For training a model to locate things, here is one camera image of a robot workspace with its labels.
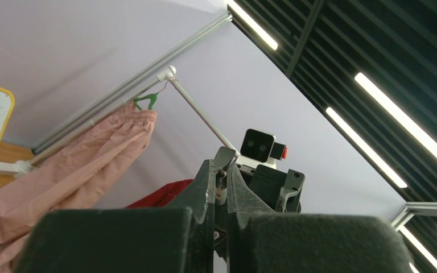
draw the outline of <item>black metal beam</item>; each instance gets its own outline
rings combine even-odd
[[[292,59],[287,67],[286,76],[291,77],[294,71],[295,66],[297,65],[299,58],[302,54],[302,51],[306,47],[307,40],[309,39],[309,35],[311,35],[312,29],[316,23],[316,20],[321,13],[321,9],[324,6],[325,0],[316,0],[314,5],[312,6],[311,13],[307,18],[306,25],[304,26],[304,31],[300,36],[299,42],[297,43],[296,48],[294,49],[294,54],[292,55]]]

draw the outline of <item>green hanger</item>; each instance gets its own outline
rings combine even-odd
[[[133,103],[135,104],[135,106],[138,108],[138,110],[142,110],[142,108],[138,105],[139,101],[143,101],[143,100],[150,100],[150,103],[148,104],[148,110],[151,110],[153,108],[153,104],[155,104],[156,99],[158,98],[158,93],[156,94],[148,94],[144,97],[139,97],[139,98],[135,98],[133,100]]]

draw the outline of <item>led light strip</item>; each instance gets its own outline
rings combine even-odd
[[[413,234],[404,226],[399,231],[419,250],[421,254],[437,269],[437,259],[413,236]]]
[[[261,27],[259,24],[250,17],[249,14],[245,12],[234,0],[226,0],[227,5],[235,11],[235,13],[244,20],[249,27],[252,28],[259,36],[266,42],[273,50],[276,50],[278,47],[277,42]]]
[[[325,112],[398,187],[408,187],[401,177],[331,107]]]
[[[421,145],[437,158],[437,143],[426,134],[405,112],[403,112],[383,91],[372,83],[364,74],[358,73],[354,79],[370,94],[389,114],[396,119]]]
[[[413,273],[419,273],[419,271],[414,267],[412,263],[410,263],[411,270],[413,270]]]

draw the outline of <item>screw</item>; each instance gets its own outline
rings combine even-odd
[[[227,176],[227,172],[224,171],[223,169],[220,169],[220,170],[217,172],[217,176],[218,176],[218,178],[224,178],[225,176]]]

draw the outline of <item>white pipe connector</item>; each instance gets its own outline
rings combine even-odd
[[[157,78],[159,81],[169,80],[174,77],[176,74],[176,68],[173,65],[169,65],[163,71],[157,74]]]
[[[20,177],[32,172],[35,168],[27,161],[19,160],[15,163],[0,162],[0,175]]]

